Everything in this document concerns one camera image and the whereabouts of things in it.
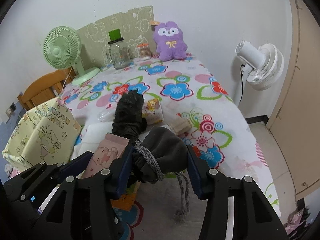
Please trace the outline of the floral tablecloth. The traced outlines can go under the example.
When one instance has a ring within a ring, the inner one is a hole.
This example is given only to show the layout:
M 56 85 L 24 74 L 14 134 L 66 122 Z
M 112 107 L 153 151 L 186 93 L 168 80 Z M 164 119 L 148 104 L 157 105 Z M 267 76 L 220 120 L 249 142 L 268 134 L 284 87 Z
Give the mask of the floral tablecloth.
M 137 90 L 145 102 L 160 101 L 163 121 L 149 126 L 170 129 L 171 118 L 187 118 L 192 128 L 181 139 L 196 156 L 226 176 L 251 176 L 280 213 L 271 172 L 256 138 L 228 93 L 193 55 L 167 62 L 135 60 L 119 70 L 106 66 L 81 85 L 68 84 L 60 98 L 82 128 L 74 146 L 89 125 L 101 123 L 98 114 L 116 110 L 130 90 Z

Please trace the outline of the yellow snack packet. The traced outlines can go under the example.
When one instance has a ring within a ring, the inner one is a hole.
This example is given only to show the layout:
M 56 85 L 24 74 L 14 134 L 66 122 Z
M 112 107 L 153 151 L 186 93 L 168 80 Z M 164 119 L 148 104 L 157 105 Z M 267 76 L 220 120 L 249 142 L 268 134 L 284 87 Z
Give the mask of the yellow snack packet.
M 163 121 L 161 104 L 158 99 L 151 99 L 144 102 L 142 116 L 148 125 L 154 125 Z

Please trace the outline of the green orange packet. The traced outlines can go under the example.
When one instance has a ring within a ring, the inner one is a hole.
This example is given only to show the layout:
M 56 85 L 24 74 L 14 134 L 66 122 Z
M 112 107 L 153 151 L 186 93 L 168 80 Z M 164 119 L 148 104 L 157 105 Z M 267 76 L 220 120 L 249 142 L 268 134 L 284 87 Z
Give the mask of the green orange packet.
M 112 207 L 118 208 L 124 211 L 130 211 L 135 203 L 138 189 L 141 185 L 140 181 L 137 181 L 130 187 L 125 189 L 125 193 L 121 195 L 118 200 L 111 200 Z

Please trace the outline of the green desk fan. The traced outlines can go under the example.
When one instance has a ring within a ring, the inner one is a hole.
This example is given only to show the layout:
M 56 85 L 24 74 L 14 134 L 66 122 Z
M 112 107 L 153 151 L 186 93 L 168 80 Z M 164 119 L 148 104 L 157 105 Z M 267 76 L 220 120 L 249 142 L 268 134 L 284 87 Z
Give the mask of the green desk fan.
M 73 85 L 80 85 L 99 74 L 97 67 L 84 69 L 80 57 L 82 43 L 75 29 L 59 26 L 52 29 L 44 39 L 43 56 L 47 63 L 57 70 L 73 68 L 78 74 Z

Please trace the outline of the clear plastic packet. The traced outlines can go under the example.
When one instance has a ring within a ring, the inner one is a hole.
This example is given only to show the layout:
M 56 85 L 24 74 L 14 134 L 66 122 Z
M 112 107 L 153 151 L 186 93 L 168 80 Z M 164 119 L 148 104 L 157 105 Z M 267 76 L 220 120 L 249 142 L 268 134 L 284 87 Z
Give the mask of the clear plastic packet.
M 105 109 L 98 114 L 98 120 L 100 122 L 112 122 L 115 116 L 114 109 Z

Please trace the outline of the glass jar with green lid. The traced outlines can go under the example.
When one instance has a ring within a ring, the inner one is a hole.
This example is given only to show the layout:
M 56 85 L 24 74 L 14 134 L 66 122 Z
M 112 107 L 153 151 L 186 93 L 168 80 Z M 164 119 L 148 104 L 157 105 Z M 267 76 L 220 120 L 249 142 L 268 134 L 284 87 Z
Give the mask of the glass jar with green lid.
M 110 41 L 108 42 L 108 54 L 114 68 L 123 69 L 130 64 L 130 54 L 124 38 L 121 35 L 120 29 L 115 29 L 108 32 Z

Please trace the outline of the green cartoon cardboard panel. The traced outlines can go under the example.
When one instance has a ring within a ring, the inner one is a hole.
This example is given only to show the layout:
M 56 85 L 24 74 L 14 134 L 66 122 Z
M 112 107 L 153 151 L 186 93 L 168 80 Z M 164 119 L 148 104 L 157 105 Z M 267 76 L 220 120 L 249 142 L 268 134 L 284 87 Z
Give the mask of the green cartoon cardboard panel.
M 151 52 L 156 52 L 153 30 L 150 22 L 154 20 L 153 6 L 148 5 L 119 12 L 99 19 L 77 30 L 82 48 L 80 57 L 85 69 L 105 67 L 109 64 L 109 32 L 119 29 L 124 43 L 129 49 L 130 57 L 139 57 L 137 46 L 149 44 Z

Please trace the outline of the small orange lid jar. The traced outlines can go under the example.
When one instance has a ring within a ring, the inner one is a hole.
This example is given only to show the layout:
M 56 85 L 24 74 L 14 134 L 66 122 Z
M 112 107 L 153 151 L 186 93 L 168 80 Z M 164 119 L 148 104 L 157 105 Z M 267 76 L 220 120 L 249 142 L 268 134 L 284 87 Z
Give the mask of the small orange lid jar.
M 137 46 L 139 57 L 141 60 L 151 59 L 151 50 L 148 43 L 141 43 Z

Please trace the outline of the dark grey drawstring pouch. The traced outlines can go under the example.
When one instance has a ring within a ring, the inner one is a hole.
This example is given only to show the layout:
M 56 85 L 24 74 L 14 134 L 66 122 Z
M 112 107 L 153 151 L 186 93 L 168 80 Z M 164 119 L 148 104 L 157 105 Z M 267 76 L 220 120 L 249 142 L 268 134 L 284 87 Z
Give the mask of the dark grey drawstring pouch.
M 133 146 L 131 174 L 127 186 L 137 181 L 154 184 L 162 181 L 165 175 L 173 173 L 180 187 L 181 207 L 175 213 L 176 221 L 183 221 L 189 215 L 190 183 L 183 173 L 187 169 L 188 150 L 185 143 L 171 130 L 153 127 L 143 141 L 133 128 L 112 129 L 114 135 L 129 139 Z

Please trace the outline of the black plastic bag bundle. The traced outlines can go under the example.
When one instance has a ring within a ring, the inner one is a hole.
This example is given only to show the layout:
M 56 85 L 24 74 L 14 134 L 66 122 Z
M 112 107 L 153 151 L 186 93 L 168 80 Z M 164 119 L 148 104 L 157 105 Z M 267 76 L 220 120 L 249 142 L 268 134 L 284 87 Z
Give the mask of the black plastic bag bundle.
M 137 90 L 124 93 L 119 100 L 112 124 L 112 134 L 129 139 L 134 144 L 147 128 L 142 108 L 144 98 Z

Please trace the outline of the white standing fan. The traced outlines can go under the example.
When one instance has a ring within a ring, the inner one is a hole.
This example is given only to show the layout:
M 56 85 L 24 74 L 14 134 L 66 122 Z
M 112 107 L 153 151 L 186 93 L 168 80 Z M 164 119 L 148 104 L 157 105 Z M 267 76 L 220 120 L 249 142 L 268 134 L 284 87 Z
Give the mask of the white standing fan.
M 243 61 L 240 66 L 240 81 L 233 102 L 238 106 L 244 94 L 245 85 L 255 90 L 269 89 L 284 70 L 284 57 L 281 51 L 271 43 L 259 48 L 246 40 L 241 40 L 235 53 Z

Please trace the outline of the purple plush toy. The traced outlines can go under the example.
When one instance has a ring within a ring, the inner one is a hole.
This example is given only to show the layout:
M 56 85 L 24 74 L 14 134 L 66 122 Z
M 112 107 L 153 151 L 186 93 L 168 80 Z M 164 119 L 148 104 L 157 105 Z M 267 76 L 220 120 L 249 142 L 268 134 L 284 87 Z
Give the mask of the purple plush toy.
M 169 21 L 155 26 L 153 40 L 161 61 L 183 60 L 187 57 L 188 46 L 183 40 L 183 31 L 175 22 Z

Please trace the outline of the small white tissue pack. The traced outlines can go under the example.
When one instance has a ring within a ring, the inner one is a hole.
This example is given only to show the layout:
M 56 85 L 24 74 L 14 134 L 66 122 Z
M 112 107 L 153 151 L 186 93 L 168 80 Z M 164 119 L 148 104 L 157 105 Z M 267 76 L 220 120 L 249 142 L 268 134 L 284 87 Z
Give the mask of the small white tissue pack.
M 168 122 L 168 126 L 176 135 L 181 135 L 192 128 L 190 121 L 187 118 L 176 115 Z

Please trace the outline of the pink wet wipes pack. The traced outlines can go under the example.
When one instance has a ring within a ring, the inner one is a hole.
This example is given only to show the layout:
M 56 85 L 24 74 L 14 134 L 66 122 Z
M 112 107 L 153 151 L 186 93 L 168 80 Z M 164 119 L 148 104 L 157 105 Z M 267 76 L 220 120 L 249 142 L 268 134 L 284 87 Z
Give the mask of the pink wet wipes pack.
M 114 160 L 121 158 L 128 144 L 129 139 L 107 133 L 99 143 L 81 178 L 91 178 L 101 170 L 109 168 Z

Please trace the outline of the yellow cartoon fabric storage box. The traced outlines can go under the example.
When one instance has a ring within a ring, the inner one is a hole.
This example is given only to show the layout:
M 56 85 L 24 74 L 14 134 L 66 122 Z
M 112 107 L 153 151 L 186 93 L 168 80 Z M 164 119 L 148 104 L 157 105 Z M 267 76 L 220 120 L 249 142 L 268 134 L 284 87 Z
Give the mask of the yellow cartoon fabric storage box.
M 82 128 L 59 98 L 27 111 L 3 150 L 3 158 L 19 171 L 44 161 L 68 163 Z

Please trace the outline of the beige door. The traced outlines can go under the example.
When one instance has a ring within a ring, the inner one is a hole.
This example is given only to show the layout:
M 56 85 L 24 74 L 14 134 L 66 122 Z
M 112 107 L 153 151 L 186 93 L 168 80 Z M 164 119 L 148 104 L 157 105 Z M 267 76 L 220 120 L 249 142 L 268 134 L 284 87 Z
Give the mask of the beige door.
M 267 127 L 301 199 L 319 188 L 319 25 L 303 0 L 289 2 L 291 54 Z

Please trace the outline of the wooden headboard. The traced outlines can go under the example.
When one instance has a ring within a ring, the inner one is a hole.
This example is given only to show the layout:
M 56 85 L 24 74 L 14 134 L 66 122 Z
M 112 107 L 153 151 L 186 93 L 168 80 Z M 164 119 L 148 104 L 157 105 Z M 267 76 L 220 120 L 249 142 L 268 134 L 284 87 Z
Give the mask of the wooden headboard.
M 73 68 L 56 70 L 35 80 L 24 93 L 18 95 L 18 101 L 28 111 L 50 99 L 57 97 L 65 85 L 75 77 Z

